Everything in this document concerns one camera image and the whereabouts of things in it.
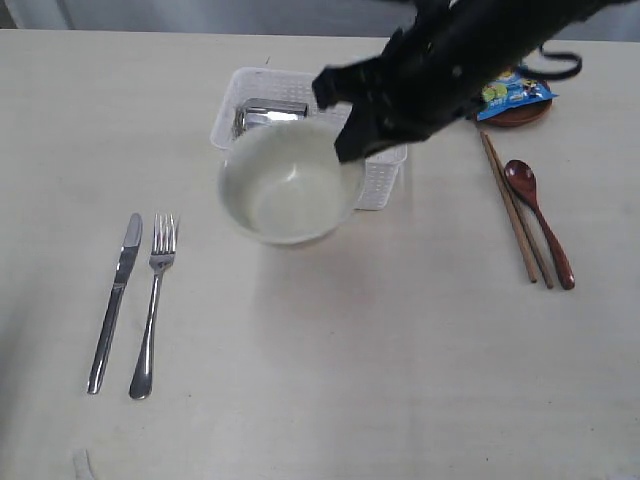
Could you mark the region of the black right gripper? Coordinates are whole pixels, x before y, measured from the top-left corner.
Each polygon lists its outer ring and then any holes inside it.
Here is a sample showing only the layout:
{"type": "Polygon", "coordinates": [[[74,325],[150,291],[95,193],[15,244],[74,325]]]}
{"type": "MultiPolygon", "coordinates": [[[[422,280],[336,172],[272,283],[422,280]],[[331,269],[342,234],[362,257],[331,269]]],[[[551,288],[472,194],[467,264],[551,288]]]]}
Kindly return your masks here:
{"type": "Polygon", "coordinates": [[[428,140],[478,108],[482,88],[539,43],[532,9],[421,9],[379,55],[313,80],[320,109],[351,107],[334,143],[339,161],[428,140]]]}

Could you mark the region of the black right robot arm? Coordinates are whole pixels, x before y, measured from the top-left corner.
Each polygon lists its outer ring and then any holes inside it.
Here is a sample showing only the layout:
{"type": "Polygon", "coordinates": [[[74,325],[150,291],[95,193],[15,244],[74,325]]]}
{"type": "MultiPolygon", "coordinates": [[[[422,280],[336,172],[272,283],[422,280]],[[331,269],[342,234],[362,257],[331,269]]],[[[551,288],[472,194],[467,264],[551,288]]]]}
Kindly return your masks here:
{"type": "Polygon", "coordinates": [[[317,106],[350,115],[334,143],[340,162],[429,139],[482,111],[483,88],[568,25],[607,1],[418,1],[408,28],[382,52],[314,79],[317,106]]]}

